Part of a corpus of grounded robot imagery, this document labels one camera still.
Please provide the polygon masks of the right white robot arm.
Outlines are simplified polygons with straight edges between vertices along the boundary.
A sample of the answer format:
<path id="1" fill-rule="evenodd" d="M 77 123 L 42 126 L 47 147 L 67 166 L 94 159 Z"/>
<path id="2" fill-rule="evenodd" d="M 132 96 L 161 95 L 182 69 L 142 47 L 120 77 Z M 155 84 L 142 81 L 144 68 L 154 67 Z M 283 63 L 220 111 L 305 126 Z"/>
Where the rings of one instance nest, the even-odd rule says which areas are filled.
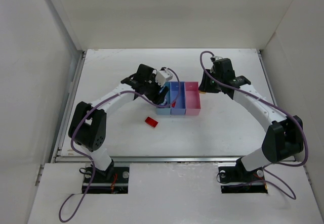
<path id="1" fill-rule="evenodd" d="M 229 96 L 265 130 L 259 149 L 239 158 L 234 167 L 220 168 L 220 177 L 225 182 L 248 181 L 262 167 L 308 151 L 303 123 L 298 116 L 292 116 L 263 99 L 246 77 L 235 75 L 229 58 L 211 56 L 211 62 L 212 68 L 204 70 L 199 90 Z"/>

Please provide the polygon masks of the purple flower top lego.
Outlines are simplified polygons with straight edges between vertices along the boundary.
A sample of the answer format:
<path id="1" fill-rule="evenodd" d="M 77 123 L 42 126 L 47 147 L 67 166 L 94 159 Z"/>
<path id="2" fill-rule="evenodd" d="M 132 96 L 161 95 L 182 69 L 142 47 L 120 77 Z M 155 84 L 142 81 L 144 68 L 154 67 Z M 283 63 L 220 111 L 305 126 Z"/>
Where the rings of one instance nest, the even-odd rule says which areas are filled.
<path id="1" fill-rule="evenodd" d="M 167 98 L 165 98 L 164 101 L 163 101 L 163 103 L 161 104 L 161 106 L 168 107 L 169 104 L 170 104 L 169 100 Z"/>

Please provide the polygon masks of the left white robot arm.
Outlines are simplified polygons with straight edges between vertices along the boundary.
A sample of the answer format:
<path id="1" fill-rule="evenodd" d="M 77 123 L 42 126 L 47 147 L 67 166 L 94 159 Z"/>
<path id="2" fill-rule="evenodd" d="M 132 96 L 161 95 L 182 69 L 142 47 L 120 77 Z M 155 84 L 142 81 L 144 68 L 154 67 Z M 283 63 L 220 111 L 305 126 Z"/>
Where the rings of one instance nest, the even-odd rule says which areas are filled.
<path id="1" fill-rule="evenodd" d="M 167 68 L 156 71 L 140 64 L 136 73 L 121 80 L 112 92 L 91 103 L 81 101 L 77 104 L 68 136 L 91 157 L 95 174 L 108 179 L 113 172 L 113 160 L 102 146 L 106 137 L 107 118 L 140 96 L 145 96 L 155 105 L 161 105 L 169 91 L 165 83 L 172 78 Z"/>

